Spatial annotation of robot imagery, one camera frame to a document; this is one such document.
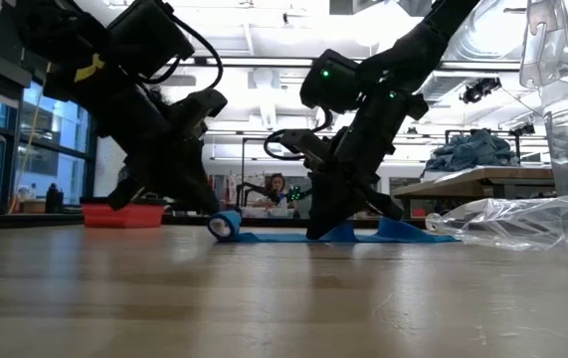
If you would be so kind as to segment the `blue cloth pile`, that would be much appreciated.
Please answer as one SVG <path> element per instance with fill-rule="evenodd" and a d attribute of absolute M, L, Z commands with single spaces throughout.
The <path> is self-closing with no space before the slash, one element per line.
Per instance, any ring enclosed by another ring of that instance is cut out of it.
<path fill-rule="evenodd" d="M 518 156 L 510 144 L 486 129 L 470 135 L 455 135 L 438 147 L 426 162 L 426 172 L 459 172 L 477 166 L 517 167 Z"/>

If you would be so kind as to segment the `red plastic bin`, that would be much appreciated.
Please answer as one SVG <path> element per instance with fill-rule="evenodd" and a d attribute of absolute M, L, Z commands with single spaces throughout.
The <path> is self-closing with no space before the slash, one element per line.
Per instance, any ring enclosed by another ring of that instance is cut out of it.
<path fill-rule="evenodd" d="M 81 199 L 84 223 L 90 228 L 157 228 L 161 226 L 165 206 L 164 200 L 137 199 L 114 210 L 106 197 Z"/>

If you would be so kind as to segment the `blue elastic bandage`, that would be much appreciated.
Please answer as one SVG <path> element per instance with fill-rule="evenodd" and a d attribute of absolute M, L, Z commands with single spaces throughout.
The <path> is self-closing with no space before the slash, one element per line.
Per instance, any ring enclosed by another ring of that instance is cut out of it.
<path fill-rule="evenodd" d="M 239 244 L 443 244 L 455 243 L 451 236 L 430 234 L 410 224 L 382 217 L 375 234 L 357 235 L 350 223 L 342 223 L 318 240 L 303 234 L 277 234 L 241 231 L 242 216 L 236 211 L 215 214 L 207 229 L 218 243 Z"/>

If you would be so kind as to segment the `black bottle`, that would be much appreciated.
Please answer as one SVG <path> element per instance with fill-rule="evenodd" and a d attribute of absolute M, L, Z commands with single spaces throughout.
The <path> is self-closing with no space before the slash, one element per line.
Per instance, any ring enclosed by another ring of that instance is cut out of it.
<path fill-rule="evenodd" d="M 46 193 L 45 211 L 48 214 L 60 214 L 64 211 L 64 192 L 56 183 L 52 183 Z"/>

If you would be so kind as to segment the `person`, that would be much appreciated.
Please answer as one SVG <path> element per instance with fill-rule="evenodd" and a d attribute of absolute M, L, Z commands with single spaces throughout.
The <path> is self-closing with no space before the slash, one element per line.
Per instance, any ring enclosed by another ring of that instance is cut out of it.
<path fill-rule="evenodd" d="M 272 208 L 286 201 L 286 183 L 281 173 L 274 173 L 270 176 L 267 183 L 267 194 L 263 201 L 263 206 Z"/>

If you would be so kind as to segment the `black ceiling spotlight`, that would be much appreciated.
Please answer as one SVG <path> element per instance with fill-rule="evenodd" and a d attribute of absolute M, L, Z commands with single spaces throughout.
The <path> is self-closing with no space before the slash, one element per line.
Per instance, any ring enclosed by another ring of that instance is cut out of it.
<path fill-rule="evenodd" d="M 465 91 L 460 95 L 460 100 L 465 103 L 477 103 L 494 90 L 501 88 L 499 78 L 479 79 L 465 86 Z"/>

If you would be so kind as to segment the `clear plastic bag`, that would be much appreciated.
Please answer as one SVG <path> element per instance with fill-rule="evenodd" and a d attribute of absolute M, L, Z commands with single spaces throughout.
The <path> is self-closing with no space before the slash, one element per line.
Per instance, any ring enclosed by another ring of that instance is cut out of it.
<path fill-rule="evenodd" d="M 434 233 L 466 244 L 512 251 L 568 249 L 568 195 L 481 199 L 441 216 Z"/>

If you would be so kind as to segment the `wooden workbench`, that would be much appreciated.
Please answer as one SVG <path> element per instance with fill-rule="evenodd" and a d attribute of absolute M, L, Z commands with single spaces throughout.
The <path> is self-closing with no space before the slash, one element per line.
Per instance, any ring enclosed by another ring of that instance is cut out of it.
<path fill-rule="evenodd" d="M 481 199 L 551 197 L 555 184 L 550 168 L 477 167 L 393 189 L 392 194 L 401 201 L 404 217 L 416 220 Z"/>

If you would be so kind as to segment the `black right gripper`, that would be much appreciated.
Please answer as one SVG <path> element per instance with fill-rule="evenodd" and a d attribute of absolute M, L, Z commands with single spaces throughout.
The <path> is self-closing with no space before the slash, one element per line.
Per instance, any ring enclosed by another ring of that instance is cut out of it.
<path fill-rule="evenodd" d="M 424 98 L 404 90 L 309 90 L 306 104 L 355 112 L 352 122 L 327 141 L 327 157 L 312 169 L 306 237 L 321 239 L 348 220 L 359 210 L 356 195 L 364 195 L 371 211 L 400 221 L 403 209 L 391 196 L 375 191 L 377 170 L 384 157 L 395 152 L 393 141 L 405 118 L 420 119 L 429 110 Z"/>

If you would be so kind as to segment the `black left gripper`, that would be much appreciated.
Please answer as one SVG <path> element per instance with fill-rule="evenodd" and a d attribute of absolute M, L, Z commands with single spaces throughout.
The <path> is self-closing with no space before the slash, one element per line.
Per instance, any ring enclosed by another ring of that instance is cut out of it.
<path fill-rule="evenodd" d="M 128 174 L 107 196 L 115 211 L 147 193 L 170 197 L 204 214 L 220 210 L 202 163 L 202 136 L 172 134 L 170 105 L 137 87 L 98 104 L 98 135 L 113 138 L 125 152 Z"/>

